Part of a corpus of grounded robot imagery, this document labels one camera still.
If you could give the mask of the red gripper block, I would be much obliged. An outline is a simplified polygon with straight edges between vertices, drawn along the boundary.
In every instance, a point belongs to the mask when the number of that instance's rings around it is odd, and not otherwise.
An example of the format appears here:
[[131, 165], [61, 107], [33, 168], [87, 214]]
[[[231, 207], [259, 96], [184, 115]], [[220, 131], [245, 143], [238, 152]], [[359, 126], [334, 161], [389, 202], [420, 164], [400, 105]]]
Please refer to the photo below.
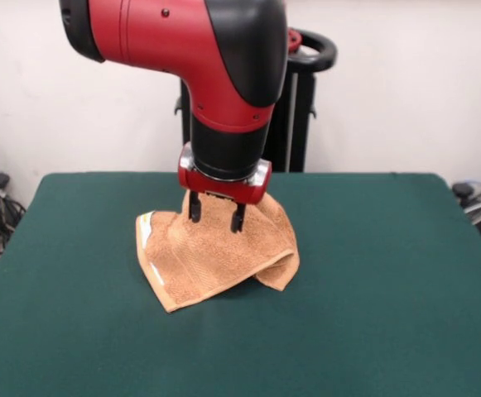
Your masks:
[[260, 159], [255, 171], [246, 179], [236, 181], [213, 179], [196, 168], [195, 157], [191, 144], [188, 142], [183, 145], [180, 153], [177, 174], [180, 185], [190, 190], [188, 209], [189, 219], [192, 222], [198, 223], [201, 218], [199, 194], [212, 194], [238, 203], [232, 216], [231, 232], [241, 232], [247, 208], [246, 204], [259, 203], [267, 192], [267, 186], [272, 175], [272, 163]]

